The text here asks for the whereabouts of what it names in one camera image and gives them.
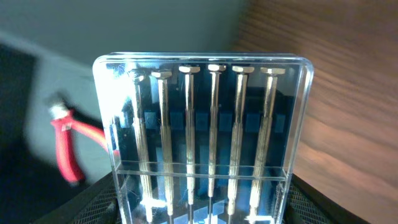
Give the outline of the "dark green open box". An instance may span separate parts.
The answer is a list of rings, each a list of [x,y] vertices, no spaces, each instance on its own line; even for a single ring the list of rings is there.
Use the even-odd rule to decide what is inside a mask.
[[[31,223],[111,170],[107,153],[76,135],[86,181],[60,175],[48,108],[64,97],[101,126],[93,62],[111,52],[230,48],[246,1],[2,1],[1,222]]]

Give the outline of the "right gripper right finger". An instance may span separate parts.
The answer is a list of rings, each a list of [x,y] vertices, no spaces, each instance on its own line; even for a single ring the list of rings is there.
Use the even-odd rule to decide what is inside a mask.
[[[292,176],[284,223],[369,224],[338,205],[330,198],[296,176]]]

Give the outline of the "red handled pliers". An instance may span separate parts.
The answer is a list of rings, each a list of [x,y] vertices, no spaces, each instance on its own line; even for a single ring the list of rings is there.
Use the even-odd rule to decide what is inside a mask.
[[[99,144],[109,152],[104,130],[92,124],[75,119],[74,109],[67,106],[67,101],[59,93],[45,99],[48,112],[52,117],[50,124],[55,131],[55,157],[62,177],[72,185],[85,181],[74,150],[73,132],[76,131]]]

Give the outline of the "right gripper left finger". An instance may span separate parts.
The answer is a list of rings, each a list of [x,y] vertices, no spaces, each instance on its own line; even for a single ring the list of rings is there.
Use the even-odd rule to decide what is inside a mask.
[[[104,176],[76,197],[36,220],[36,224],[119,223],[113,175]]]

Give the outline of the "clear precision screwdriver case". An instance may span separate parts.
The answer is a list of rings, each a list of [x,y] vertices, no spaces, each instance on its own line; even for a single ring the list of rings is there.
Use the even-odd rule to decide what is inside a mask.
[[[313,75],[294,54],[97,58],[121,221],[281,223]]]

